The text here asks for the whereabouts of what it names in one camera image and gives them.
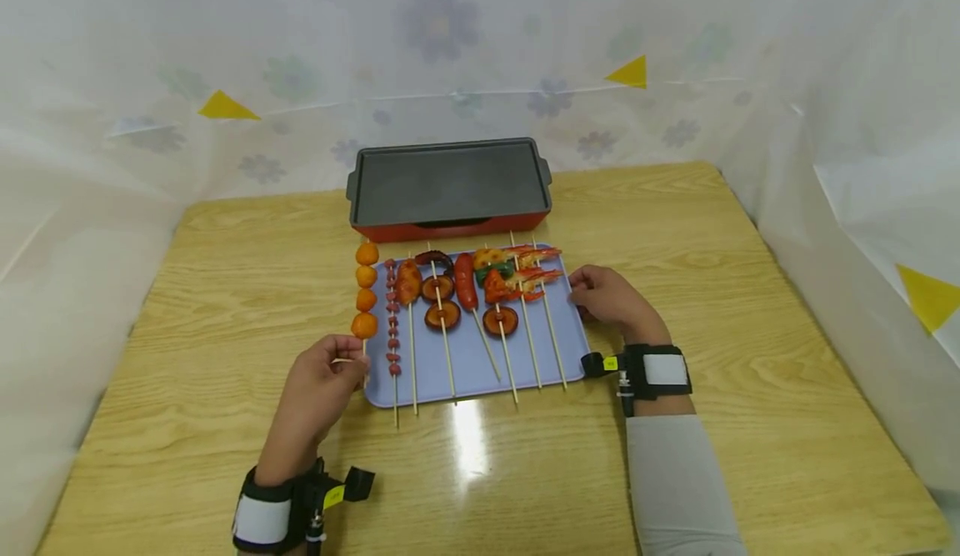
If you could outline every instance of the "green pepper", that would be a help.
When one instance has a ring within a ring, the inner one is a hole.
[[[478,271],[475,271],[473,274],[477,278],[477,285],[483,286],[484,280],[487,278],[487,273],[490,273],[491,269],[497,269],[500,272],[500,277],[510,278],[513,276],[513,261],[506,262],[497,262],[497,264],[491,264],[485,268],[482,268]]]

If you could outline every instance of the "wooden table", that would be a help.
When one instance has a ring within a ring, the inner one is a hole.
[[[537,239],[615,267],[689,359],[698,410],[755,554],[941,548],[948,530],[716,170],[558,174]],[[342,191],[189,208],[77,456],[41,554],[230,554],[243,475],[287,368],[347,331]],[[437,242],[447,250],[487,239]],[[423,245],[415,246],[419,250]],[[384,258],[407,246],[381,247]],[[595,349],[618,348],[604,329]],[[626,554],[624,436],[605,381],[428,404],[356,396],[321,447],[377,472],[331,511],[324,554]]]

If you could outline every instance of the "hand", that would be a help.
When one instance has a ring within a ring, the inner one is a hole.
[[[657,310],[620,273],[588,264],[570,274],[570,302],[585,321],[611,323],[625,343],[669,345],[670,331]]]
[[[260,453],[257,485],[280,485],[312,465],[317,446],[362,387],[367,371],[370,358],[363,342],[349,335],[323,337],[297,356]]]

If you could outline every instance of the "fabric wall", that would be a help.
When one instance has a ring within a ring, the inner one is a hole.
[[[957,12],[0,0],[0,552],[43,531],[188,204],[341,188],[361,146],[517,135],[554,170],[718,165],[960,510]]]

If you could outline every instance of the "left hand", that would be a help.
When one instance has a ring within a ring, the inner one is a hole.
[[[370,358],[363,353],[363,342],[350,335],[328,335],[298,355],[287,374],[254,482],[277,486],[305,472],[368,371]]]

